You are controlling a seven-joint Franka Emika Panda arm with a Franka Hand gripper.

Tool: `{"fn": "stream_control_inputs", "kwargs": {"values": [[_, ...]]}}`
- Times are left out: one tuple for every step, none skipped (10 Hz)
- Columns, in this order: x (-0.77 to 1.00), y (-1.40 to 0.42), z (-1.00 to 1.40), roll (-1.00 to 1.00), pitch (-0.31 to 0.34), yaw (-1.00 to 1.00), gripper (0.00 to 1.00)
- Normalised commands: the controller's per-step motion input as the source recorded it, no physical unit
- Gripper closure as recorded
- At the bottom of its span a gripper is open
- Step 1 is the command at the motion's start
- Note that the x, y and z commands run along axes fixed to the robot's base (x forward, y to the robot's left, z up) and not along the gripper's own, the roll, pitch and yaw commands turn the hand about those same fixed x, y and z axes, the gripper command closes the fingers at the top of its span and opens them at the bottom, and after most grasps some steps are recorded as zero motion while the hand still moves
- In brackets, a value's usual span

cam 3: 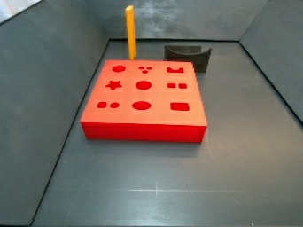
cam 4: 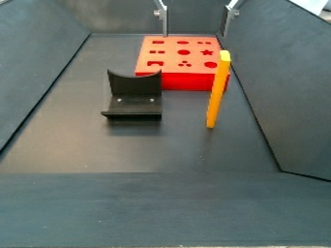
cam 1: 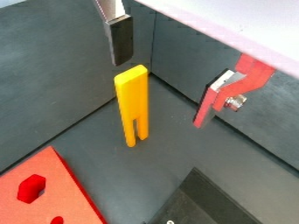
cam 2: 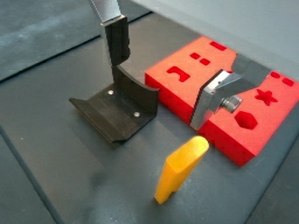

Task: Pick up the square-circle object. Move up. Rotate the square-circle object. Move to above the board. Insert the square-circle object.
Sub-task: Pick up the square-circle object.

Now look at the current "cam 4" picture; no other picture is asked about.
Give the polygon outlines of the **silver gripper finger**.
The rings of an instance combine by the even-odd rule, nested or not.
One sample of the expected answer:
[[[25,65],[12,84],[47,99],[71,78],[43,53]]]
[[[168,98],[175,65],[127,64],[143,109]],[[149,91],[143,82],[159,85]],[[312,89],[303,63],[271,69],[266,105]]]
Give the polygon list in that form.
[[[234,20],[234,18],[239,15],[239,10],[236,9],[238,4],[239,4],[239,0],[230,0],[230,2],[226,4],[226,18],[224,18],[224,24],[223,24],[223,36],[226,36],[228,34],[230,23]]]
[[[161,21],[163,36],[167,37],[168,36],[168,8],[165,4],[163,3],[163,0],[152,0],[152,1],[156,6],[156,9],[153,10],[153,15]]]

